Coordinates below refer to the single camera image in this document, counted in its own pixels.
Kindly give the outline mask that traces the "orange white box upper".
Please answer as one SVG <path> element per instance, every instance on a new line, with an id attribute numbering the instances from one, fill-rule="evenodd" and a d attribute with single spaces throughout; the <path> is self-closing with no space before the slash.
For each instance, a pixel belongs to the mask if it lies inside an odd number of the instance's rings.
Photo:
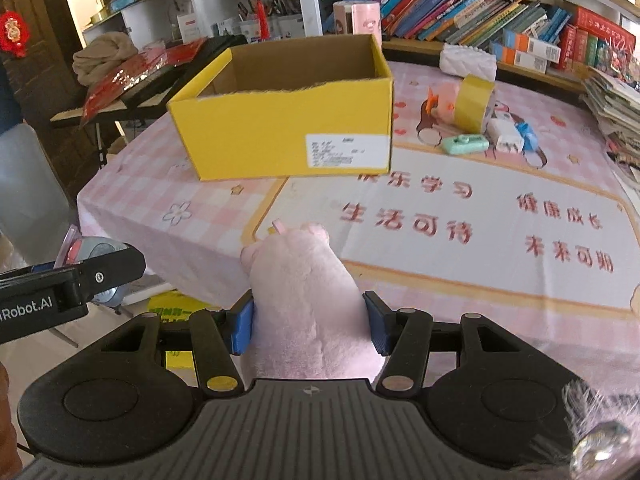
<path id="1" fill-rule="evenodd" d="M 506 29 L 503 34 L 503 44 L 513 50 L 529 53 L 537 58 L 557 63 L 561 57 L 561 48 L 540 39 Z"/>

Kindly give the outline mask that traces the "pink cylindrical pen holder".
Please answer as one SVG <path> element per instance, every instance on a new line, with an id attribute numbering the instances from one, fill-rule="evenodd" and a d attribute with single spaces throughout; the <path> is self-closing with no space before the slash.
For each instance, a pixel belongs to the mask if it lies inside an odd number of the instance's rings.
<path id="1" fill-rule="evenodd" d="M 382 47 L 381 8 L 376 1 L 337 1 L 333 5 L 336 44 L 350 50 Z"/>

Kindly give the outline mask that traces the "yellow tape roll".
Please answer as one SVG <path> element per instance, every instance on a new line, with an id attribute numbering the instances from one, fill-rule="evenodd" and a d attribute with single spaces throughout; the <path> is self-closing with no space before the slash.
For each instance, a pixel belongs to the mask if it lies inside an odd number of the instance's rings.
<path id="1" fill-rule="evenodd" d="M 454 125 L 461 131 L 482 134 L 495 104 L 496 85 L 477 76 L 468 75 L 459 84 L 454 101 Z"/>

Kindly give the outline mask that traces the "yellow cardboard box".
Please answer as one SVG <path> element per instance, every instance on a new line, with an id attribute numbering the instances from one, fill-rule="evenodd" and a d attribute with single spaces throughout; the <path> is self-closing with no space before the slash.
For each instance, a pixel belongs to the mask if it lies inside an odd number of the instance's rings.
<path id="1" fill-rule="evenodd" d="M 371 35 L 230 47 L 167 104 L 203 181 L 385 174 L 393 106 Z"/>

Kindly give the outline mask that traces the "pink plush pig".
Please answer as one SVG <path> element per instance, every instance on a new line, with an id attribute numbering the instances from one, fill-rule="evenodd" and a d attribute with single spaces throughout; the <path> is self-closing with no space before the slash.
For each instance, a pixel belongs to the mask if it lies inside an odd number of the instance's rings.
<path id="1" fill-rule="evenodd" d="M 252 338 L 242 353 L 247 382 L 378 377 L 385 359 L 371 339 L 366 304 L 323 226 L 273 232 L 242 249 L 254 297 Z"/>

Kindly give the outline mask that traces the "mint green stapler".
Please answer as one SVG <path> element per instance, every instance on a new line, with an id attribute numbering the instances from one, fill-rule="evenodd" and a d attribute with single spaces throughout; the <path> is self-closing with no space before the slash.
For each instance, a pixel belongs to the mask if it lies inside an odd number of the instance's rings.
<path id="1" fill-rule="evenodd" d="M 489 141 L 484 134 L 459 134 L 442 139 L 440 147 L 449 155 L 469 155 L 487 151 Z"/>

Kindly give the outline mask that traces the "stack of papers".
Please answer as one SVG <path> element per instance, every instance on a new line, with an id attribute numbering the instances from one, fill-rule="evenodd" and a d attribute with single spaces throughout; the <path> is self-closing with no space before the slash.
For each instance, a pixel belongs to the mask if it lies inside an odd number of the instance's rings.
<path id="1" fill-rule="evenodd" d="M 582 102 L 596 118 L 616 176 L 639 191 L 639 92 L 596 68 L 582 81 Z"/>

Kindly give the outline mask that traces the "white power adapter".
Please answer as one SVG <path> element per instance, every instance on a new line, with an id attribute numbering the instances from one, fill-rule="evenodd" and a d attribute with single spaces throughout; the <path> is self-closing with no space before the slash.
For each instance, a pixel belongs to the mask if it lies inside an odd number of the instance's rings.
<path id="1" fill-rule="evenodd" d="M 486 133 L 498 153 L 521 153 L 524 150 L 524 139 L 511 119 L 489 119 Z"/>

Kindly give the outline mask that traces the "white quilted handbag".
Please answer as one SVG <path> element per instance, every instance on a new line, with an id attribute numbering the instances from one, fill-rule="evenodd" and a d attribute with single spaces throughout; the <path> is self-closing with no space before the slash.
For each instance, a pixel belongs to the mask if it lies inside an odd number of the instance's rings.
<path id="1" fill-rule="evenodd" d="M 495 55 L 474 47 L 443 44 L 439 53 L 439 69 L 451 76 L 464 78 L 473 75 L 495 82 L 497 59 Z"/>

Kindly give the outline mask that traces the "orange white box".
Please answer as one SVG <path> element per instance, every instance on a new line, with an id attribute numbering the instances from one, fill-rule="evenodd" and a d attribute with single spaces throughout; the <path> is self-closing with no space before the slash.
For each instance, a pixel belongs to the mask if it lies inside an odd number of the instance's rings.
<path id="1" fill-rule="evenodd" d="M 528 52 L 502 46 L 498 42 L 490 44 L 490 52 L 495 55 L 498 62 L 524 68 L 524 70 L 532 70 L 540 74 L 544 74 L 547 71 L 548 61 L 544 58 L 537 58 Z"/>
<path id="2" fill-rule="evenodd" d="M 513 50 L 529 53 L 537 58 L 557 63 L 561 57 L 561 48 L 540 39 L 506 29 L 503 34 L 503 44 Z"/>

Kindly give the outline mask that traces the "red tassel ornament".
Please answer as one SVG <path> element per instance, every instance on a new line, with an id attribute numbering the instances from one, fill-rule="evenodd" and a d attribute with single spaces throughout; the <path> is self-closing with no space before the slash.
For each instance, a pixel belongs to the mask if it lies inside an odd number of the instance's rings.
<path id="1" fill-rule="evenodd" d="M 259 40 L 267 41 L 271 35 L 264 0 L 254 0 L 254 8 L 259 26 Z"/>

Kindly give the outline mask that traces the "wooden bookshelf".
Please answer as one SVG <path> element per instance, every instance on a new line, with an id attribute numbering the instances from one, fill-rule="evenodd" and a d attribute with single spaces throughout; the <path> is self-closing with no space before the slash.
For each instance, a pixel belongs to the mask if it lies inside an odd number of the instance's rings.
<path id="1" fill-rule="evenodd" d="M 443 44 L 490 52 L 503 44 L 506 29 L 561 48 L 559 62 L 548 62 L 544 74 L 498 62 L 513 73 L 580 90 L 589 67 L 619 72 L 639 56 L 637 0 L 299 0 L 309 36 L 334 34 L 333 5 L 337 1 L 376 1 L 381 8 L 382 48 L 391 58 L 440 53 Z M 573 11 L 582 6 L 619 24 L 636 36 L 634 53 L 576 27 Z"/>

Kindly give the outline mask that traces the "orange white box lower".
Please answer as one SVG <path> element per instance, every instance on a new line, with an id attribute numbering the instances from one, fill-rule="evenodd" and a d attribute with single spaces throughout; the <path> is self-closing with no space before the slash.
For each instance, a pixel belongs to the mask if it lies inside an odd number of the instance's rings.
<path id="1" fill-rule="evenodd" d="M 532 70 L 540 74 L 544 74 L 547 71 L 548 61 L 544 58 L 537 58 L 528 52 L 502 46 L 498 42 L 490 44 L 490 52 L 495 55 L 498 62 L 524 68 L 524 70 Z"/>

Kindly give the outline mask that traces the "red thick dictionary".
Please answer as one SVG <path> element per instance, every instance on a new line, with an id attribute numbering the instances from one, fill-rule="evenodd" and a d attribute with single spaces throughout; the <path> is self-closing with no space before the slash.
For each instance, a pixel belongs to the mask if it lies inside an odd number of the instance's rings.
<path id="1" fill-rule="evenodd" d="M 572 23 L 576 27 L 612 44 L 616 50 L 625 50 L 628 53 L 634 53 L 636 36 L 634 36 L 632 32 L 628 32 L 628 30 L 619 24 L 582 6 L 578 6 L 573 11 L 573 14 L 574 18 Z"/>

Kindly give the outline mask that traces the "red plastic bag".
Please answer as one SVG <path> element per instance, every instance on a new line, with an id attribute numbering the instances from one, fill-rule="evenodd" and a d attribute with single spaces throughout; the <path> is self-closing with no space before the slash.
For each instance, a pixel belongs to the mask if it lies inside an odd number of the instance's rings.
<path id="1" fill-rule="evenodd" d="M 127 91 L 139 88 L 166 68 L 188 64 L 205 44 L 198 38 L 188 44 L 166 47 L 163 41 L 150 44 L 103 76 L 88 92 L 80 124 L 87 125 L 105 107 L 121 98 Z"/>

